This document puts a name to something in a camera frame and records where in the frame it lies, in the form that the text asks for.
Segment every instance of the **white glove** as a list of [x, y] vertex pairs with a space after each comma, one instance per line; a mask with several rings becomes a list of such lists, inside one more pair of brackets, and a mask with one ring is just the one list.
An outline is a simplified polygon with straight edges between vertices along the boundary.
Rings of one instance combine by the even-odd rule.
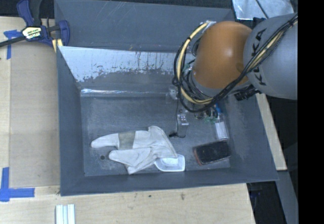
[[148, 131], [114, 133], [91, 142], [92, 148], [106, 146], [118, 148], [109, 153], [109, 159], [124, 164], [128, 174], [151, 166], [157, 158], [178, 157], [165, 132], [157, 126], [150, 126]]

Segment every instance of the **black phone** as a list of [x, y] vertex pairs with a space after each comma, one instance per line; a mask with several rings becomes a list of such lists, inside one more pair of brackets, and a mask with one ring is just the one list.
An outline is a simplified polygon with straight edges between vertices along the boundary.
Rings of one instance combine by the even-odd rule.
[[227, 140], [199, 145], [193, 148], [193, 152], [199, 165], [213, 163], [231, 155]]

